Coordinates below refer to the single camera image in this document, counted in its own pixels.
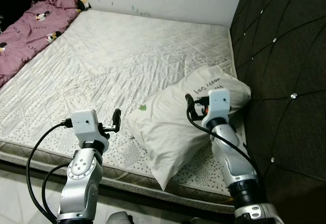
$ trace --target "dark upholstered headboard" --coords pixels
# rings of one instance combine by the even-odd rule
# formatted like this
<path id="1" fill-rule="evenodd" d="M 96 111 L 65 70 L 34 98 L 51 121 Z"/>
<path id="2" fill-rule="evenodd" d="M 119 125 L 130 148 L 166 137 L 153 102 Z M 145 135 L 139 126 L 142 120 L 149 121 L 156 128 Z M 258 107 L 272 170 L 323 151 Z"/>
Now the dark upholstered headboard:
<path id="1" fill-rule="evenodd" d="M 313 206 L 313 217 L 326 208 L 326 0 L 240 0 L 231 37 L 238 79 L 252 89 L 244 124 L 267 195 L 300 202 L 299 216 Z"/>

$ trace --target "bed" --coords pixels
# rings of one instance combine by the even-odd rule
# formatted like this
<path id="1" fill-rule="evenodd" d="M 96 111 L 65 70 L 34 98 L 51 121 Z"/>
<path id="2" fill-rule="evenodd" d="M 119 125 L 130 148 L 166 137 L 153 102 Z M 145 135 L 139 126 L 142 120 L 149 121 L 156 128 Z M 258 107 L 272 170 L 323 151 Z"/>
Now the bed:
<path id="1" fill-rule="evenodd" d="M 103 156 L 102 184 L 219 213 L 232 213 L 230 195 L 210 145 L 200 150 L 162 191 L 131 138 L 125 117 L 139 104 L 203 66 L 220 65 L 236 76 L 229 30 L 88 10 L 0 89 L 0 159 L 25 165 L 31 148 L 73 111 L 94 108 L 99 121 L 122 111 Z M 242 131 L 240 120 L 236 121 Z M 54 131 L 32 167 L 49 171 L 70 161 L 78 140 L 70 129 Z"/>

